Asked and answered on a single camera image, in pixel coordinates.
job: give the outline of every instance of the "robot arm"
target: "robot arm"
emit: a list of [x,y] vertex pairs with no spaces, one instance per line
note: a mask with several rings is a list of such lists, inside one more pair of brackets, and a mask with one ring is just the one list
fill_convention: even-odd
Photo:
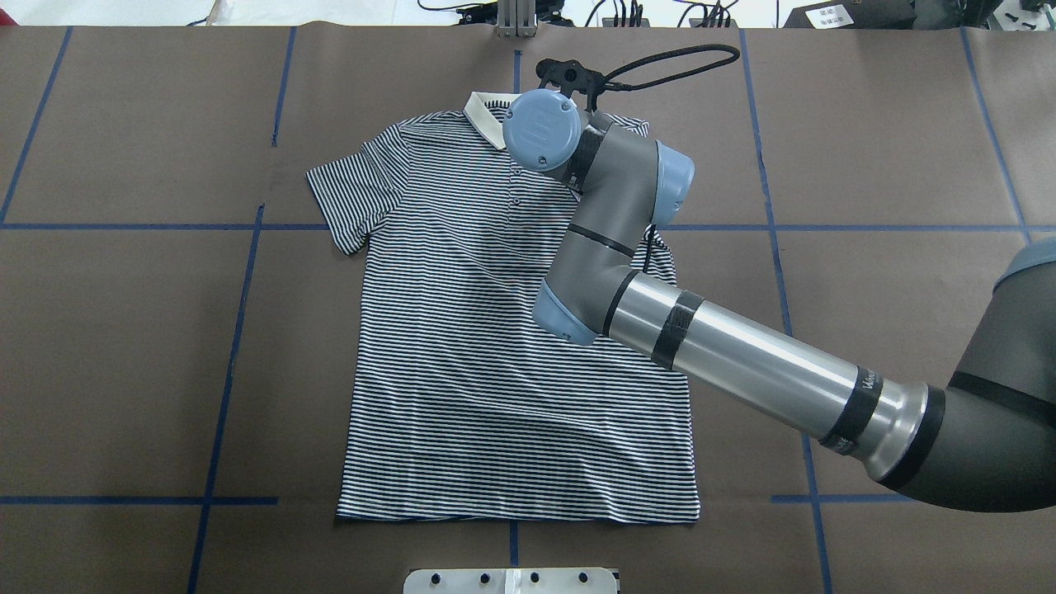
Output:
[[533,310],[586,345],[608,336],[863,462],[913,499],[958,509],[1056,505],[1056,240],[1026,247],[945,389],[899,384],[629,267],[666,224],[693,163],[538,89],[510,106],[510,155],[582,192]]

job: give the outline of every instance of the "shirt sleeve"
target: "shirt sleeve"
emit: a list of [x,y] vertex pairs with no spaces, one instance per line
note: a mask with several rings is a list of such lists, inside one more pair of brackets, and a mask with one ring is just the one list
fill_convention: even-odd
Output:
[[385,216],[407,190],[409,150],[395,124],[359,152],[307,172],[308,185],[329,225],[334,243],[347,255],[384,226]]

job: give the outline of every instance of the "white collar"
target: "white collar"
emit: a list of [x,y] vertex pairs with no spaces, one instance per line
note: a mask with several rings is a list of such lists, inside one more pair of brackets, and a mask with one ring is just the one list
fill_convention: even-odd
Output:
[[469,95],[469,101],[466,104],[464,112],[470,124],[476,128],[476,131],[485,140],[491,143],[491,146],[498,150],[504,150],[506,149],[506,140],[503,138],[503,125],[495,119],[495,116],[488,111],[488,108],[484,104],[488,101],[512,103],[513,99],[520,96],[512,93],[482,93],[473,91]]

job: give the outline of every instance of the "label sticker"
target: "label sticker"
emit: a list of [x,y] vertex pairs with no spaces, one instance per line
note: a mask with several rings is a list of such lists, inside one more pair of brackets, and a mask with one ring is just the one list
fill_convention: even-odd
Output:
[[814,25],[814,29],[835,29],[837,26],[854,24],[854,20],[851,19],[851,16],[847,13],[847,8],[843,4],[807,11],[806,14],[807,18],[810,19],[810,24]]

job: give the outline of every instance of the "round blue cap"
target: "round blue cap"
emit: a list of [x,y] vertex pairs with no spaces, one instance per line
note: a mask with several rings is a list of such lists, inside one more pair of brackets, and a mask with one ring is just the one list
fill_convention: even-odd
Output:
[[675,220],[690,193],[696,167],[693,160],[657,142],[657,200],[653,205],[653,222],[666,225]]
[[1056,262],[1056,237],[1036,241],[1020,249],[1008,264],[1008,270],[994,283],[994,291],[1012,275],[1050,262]]
[[517,97],[503,123],[503,138],[518,165],[530,171],[561,167],[580,144],[580,110],[572,99],[550,89]]
[[535,307],[531,310],[531,318],[543,330],[559,338],[564,338],[574,345],[589,345],[598,337],[580,318],[572,315],[568,308],[550,291],[543,281],[543,286],[535,296]]

